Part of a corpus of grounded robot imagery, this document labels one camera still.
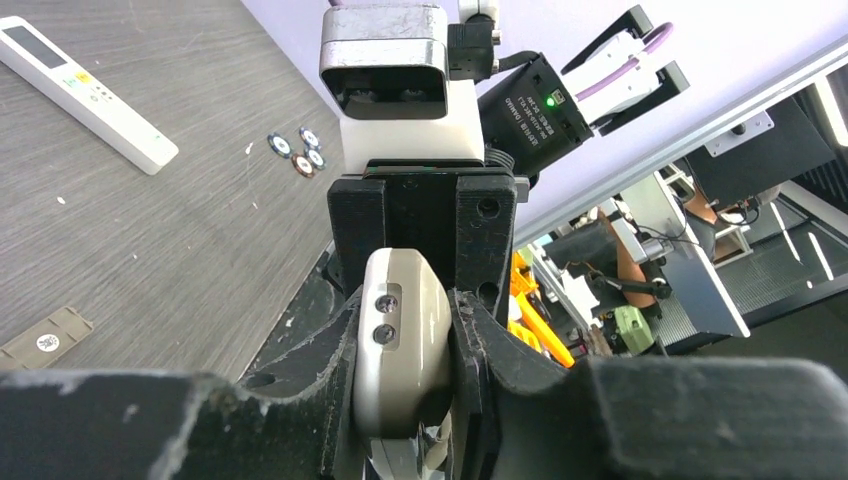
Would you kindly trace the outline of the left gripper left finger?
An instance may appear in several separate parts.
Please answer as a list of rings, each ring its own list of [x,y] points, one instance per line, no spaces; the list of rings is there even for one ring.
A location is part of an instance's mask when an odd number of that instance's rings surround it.
[[[357,479],[359,300],[243,382],[164,370],[1,376],[5,479]]]

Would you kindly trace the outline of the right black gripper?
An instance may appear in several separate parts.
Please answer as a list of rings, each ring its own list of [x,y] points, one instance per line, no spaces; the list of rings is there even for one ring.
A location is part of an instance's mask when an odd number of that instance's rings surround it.
[[[369,256],[385,245],[418,250],[442,284],[477,297],[504,325],[514,217],[528,181],[503,166],[372,161],[327,193],[341,285],[350,297]]]

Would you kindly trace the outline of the white battery cover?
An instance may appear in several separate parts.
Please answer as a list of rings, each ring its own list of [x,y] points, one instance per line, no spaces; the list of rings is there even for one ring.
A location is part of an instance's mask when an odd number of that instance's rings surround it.
[[[1,346],[1,369],[48,368],[92,331],[74,308],[62,307]]]

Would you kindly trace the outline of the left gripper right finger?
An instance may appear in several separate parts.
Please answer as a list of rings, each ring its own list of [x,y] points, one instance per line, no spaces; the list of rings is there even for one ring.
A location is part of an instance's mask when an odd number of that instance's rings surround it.
[[[451,292],[456,479],[843,479],[847,387],[797,359],[564,368]]]

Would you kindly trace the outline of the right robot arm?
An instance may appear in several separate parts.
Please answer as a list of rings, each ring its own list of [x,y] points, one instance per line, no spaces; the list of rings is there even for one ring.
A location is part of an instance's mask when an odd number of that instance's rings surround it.
[[[371,254],[411,248],[449,290],[506,308],[516,181],[533,179],[687,87],[653,53],[672,25],[622,14],[563,69],[498,58],[499,8],[350,4],[323,16],[319,71],[341,111],[345,176],[328,193],[346,295]]]

